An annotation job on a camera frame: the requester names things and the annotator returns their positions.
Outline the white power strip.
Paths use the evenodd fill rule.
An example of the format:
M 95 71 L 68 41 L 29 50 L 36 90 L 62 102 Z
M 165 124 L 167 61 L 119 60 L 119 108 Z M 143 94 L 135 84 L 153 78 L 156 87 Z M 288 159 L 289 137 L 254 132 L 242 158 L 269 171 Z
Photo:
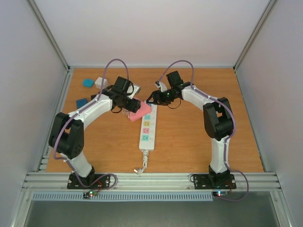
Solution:
M 142 117 L 139 149 L 153 151 L 155 148 L 157 105 L 148 104 L 151 112 Z

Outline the white cube plug with picture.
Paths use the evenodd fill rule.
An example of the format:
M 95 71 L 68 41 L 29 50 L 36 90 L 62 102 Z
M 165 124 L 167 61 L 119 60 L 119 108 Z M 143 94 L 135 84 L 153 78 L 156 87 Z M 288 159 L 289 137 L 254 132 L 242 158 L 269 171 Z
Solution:
M 95 86 L 97 89 L 105 89 L 109 86 L 108 80 L 98 77 L 95 81 Z

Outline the teal cube plug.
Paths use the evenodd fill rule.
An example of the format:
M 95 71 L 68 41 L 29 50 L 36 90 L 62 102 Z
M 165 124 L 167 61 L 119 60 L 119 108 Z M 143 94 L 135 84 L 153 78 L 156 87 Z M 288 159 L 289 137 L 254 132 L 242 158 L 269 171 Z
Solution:
M 92 79 L 84 79 L 82 85 L 84 87 L 93 87 L 95 81 Z

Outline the blue cube socket adapter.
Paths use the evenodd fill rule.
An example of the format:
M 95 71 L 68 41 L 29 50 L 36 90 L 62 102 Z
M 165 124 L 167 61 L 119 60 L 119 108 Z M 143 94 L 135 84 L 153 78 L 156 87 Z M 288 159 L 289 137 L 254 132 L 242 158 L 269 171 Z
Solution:
M 77 107 L 77 109 L 80 109 L 81 107 L 83 107 L 87 103 L 88 103 L 88 100 L 86 98 L 78 99 L 78 100 L 76 100 L 76 107 Z

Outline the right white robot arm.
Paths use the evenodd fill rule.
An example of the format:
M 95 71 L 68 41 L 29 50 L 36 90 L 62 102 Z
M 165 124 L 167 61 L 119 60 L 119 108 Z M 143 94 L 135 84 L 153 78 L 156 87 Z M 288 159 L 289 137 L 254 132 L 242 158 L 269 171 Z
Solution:
M 192 82 L 184 82 L 177 71 L 166 75 L 170 88 L 167 89 L 160 81 L 156 81 L 156 91 L 147 98 L 146 103 L 169 106 L 174 100 L 190 102 L 203 112 L 204 128 L 211 138 L 212 159 L 209 173 L 194 175 L 195 188 L 204 186 L 209 189 L 235 189 L 234 176 L 228 164 L 228 151 L 231 136 L 234 132 L 234 117 L 229 100 L 225 97 L 216 98 L 199 90 Z

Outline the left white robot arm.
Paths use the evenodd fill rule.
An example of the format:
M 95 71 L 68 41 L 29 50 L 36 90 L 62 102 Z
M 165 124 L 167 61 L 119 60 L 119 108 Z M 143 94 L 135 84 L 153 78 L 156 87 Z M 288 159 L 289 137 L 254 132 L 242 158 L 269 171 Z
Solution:
M 83 107 L 68 114 L 58 113 L 53 122 L 48 144 L 59 159 L 72 169 L 69 189 L 97 188 L 101 180 L 108 181 L 108 175 L 95 174 L 94 167 L 84 154 L 84 131 L 102 114 L 115 107 L 136 113 L 141 102 L 134 96 L 141 90 L 139 85 L 118 77 L 113 85 L 102 89 L 95 98 Z

